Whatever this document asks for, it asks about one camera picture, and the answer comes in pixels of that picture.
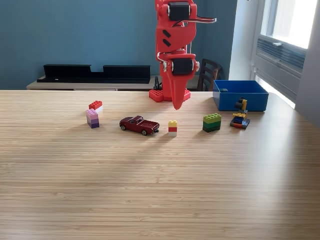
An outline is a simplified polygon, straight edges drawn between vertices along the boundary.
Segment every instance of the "blue plastic bin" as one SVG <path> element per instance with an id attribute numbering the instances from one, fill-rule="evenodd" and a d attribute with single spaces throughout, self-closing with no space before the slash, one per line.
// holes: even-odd
<path id="1" fill-rule="evenodd" d="M 248 111 L 264 112 L 267 108 L 269 93 L 256 81 L 215 80 L 213 99 L 219 111 L 235 111 L 235 104 L 240 98 L 248 101 Z"/>

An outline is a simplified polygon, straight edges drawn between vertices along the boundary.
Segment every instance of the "toy car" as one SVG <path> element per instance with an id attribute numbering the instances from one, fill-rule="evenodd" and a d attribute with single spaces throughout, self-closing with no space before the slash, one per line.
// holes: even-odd
<path id="1" fill-rule="evenodd" d="M 144 136 L 158 133 L 159 123 L 154 121 L 144 120 L 142 116 L 126 117 L 120 121 L 120 128 L 131 130 L 133 132 L 142 133 Z"/>

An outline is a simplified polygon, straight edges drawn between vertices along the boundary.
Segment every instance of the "wooden chair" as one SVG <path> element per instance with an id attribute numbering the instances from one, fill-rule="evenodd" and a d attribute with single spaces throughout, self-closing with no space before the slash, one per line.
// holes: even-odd
<path id="1" fill-rule="evenodd" d="M 214 90 L 214 80 L 218 79 L 219 72 L 222 70 L 222 67 L 209 59 L 203 59 L 201 64 L 201 70 L 198 81 L 198 92 L 212 92 Z"/>

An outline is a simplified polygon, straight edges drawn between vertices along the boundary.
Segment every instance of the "yellow lego brick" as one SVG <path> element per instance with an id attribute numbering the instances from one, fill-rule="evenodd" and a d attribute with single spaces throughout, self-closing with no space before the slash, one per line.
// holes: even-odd
<path id="1" fill-rule="evenodd" d="M 246 117 L 246 114 L 245 113 L 234 113 L 233 114 L 233 117 L 240 117 L 240 118 L 245 118 Z"/>
<path id="2" fill-rule="evenodd" d="M 247 109 L 247 103 L 248 103 L 248 101 L 245 100 L 245 99 L 243 99 L 243 101 L 242 101 L 242 104 L 243 104 L 242 110 L 243 110 L 243 111 Z"/>
<path id="3" fill-rule="evenodd" d="M 168 127 L 169 128 L 177 128 L 178 127 L 178 121 L 169 121 L 169 124 L 168 124 Z"/>
<path id="4" fill-rule="evenodd" d="M 219 115 L 218 113 L 214 113 L 211 115 L 207 115 L 203 117 L 203 122 L 205 122 L 206 124 L 213 124 L 216 122 L 221 122 L 221 115 Z"/>

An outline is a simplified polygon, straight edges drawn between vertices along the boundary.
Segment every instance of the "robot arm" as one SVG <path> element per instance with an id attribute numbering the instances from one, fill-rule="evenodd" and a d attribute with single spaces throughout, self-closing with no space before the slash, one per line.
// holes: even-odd
<path id="1" fill-rule="evenodd" d="M 164 100 L 171 99 L 178 110 L 183 104 L 188 80 L 200 68 L 196 55 L 187 53 L 187 45 L 196 36 L 196 23 L 211 24 L 217 19 L 197 16 L 193 0 L 155 0 L 155 9 L 156 59 L 160 62 Z"/>

